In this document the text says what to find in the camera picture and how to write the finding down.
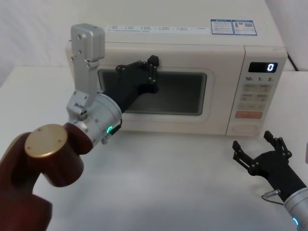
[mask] white table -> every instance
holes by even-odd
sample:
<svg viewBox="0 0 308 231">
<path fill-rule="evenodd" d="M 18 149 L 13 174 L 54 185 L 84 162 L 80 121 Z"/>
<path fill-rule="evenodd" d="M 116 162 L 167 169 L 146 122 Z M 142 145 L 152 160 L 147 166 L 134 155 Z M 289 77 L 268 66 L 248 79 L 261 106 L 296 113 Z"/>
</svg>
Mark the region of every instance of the white table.
<svg viewBox="0 0 308 231">
<path fill-rule="evenodd" d="M 0 155 L 22 132 L 64 124 L 73 89 L 67 68 L 16 67 L 0 89 Z M 264 125 L 284 138 L 306 183 L 307 89 L 307 72 L 284 72 Z M 252 157 L 272 150 L 262 135 L 120 131 L 83 157 L 73 185 L 55 188 L 40 176 L 34 193 L 53 203 L 49 231 L 295 231 L 282 206 L 260 198 L 272 190 L 267 181 L 232 159 L 235 139 Z"/>
</svg>

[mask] white wall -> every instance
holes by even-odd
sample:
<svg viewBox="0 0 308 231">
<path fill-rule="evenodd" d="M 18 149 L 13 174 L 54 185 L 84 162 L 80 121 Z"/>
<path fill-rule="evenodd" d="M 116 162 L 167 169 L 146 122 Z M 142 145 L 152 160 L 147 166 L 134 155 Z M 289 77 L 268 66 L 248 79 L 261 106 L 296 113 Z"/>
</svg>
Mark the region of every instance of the white wall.
<svg viewBox="0 0 308 231">
<path fill-rule="evenodd" d="M 112 1 L 104 0 L 106 5 Z M 70 38 L 70 26 L 103 20 L 96 2 L 101 0 L 1 0 L 0 85 L 15 64 L 67 65 L 64 47 Z M 308 1 L 267 2 L 289 53 L 301 69 L 307 70 Z M 85 11 L 93 12 L 95 19 L 85 17 Z"/>
<path fill-rule="evenodd" d="M 266 0 L 299 70 L 308 71 L 308 0 Z"/>
</svg>

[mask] microwave button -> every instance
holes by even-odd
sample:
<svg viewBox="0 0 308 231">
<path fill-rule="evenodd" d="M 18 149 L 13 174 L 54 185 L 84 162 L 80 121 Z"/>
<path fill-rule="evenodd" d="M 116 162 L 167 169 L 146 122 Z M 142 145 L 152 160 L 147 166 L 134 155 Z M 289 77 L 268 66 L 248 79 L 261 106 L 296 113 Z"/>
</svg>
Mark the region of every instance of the microwave button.
<svg viewBox="0 0 308 231">
<path fill-rule="evenodd" d="M 257 103 L 256 104 L 256 110 L 263 111 L 265 108 L 265 103 Z"/>
<path fill-rule="evenodd" d="M 259 92 L 259 84 L 245 84 L 243 91 L 245 92 Z"/>
<path fill-rule="evenodd" d="M 237 119 L 260 119 L 262 118 L 262 112 L 250 112 L 250 111 L 237 111 L 235 118 Z"/>
<path fill-rule="evenodd" d="M 233 132 L 244 133 L 244 132 L 254 132 L 257 130 L 256 125 L 237 125 L 232 128 Z"/>
<path fill-rule="evenodd" d="M 257 94 L 256 95 L 256 101 L 257 102 L 266 102 L 268 100 L 269 96 L 267 94 Z"/>
<path fill-rule="evenodd" d="M 250 93 L 243 93 L 241 96 L 241 101 L 253 101 L 255 99 L 255 96 Z"/>
<path fill-rule="evenodd" d="M 238 107 L 237 107 L 238 110 L 247 110 L 247 103 L 239 103 Z"/>
<path fill-rule="evenodd" d="M 269 84 L 261 84 L 258 92 L 268 93 L 271 91 L 272 85 Z"/>
<path fill-rule="evenodd" d="M 248 103 L 246 109 L 247 110 L 256 110 L 257 104 L 256 103 Z"/>
</svg>

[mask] digital display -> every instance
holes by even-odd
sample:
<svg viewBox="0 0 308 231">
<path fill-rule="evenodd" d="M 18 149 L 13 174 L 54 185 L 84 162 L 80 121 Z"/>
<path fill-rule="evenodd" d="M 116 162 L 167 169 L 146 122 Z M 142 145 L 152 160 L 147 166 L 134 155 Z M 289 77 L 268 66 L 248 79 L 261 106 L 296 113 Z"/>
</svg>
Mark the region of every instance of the digital display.
<svg viewBox="0 0 308 231">
<path fill-rule="evenodd" d="M 276 72 L 278 63 L 250 63 L 248 72 L 274 73 Z"/>
</svg>

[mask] gold cap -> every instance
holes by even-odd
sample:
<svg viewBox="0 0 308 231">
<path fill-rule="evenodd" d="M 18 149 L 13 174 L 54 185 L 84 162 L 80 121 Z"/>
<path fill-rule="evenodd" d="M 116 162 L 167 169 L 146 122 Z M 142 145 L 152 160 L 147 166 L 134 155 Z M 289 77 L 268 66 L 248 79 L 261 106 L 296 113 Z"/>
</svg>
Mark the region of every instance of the gold cap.
<svg viewBox="0 0 308 231">
<path fill-rule="evenodd" d="M 44 158 L 59 151 L 67 141 L 67 131 L 58 124 L 47 124 L 34 130 L 25 142 L 25 152 L 33 158 Z"/>
</svg>

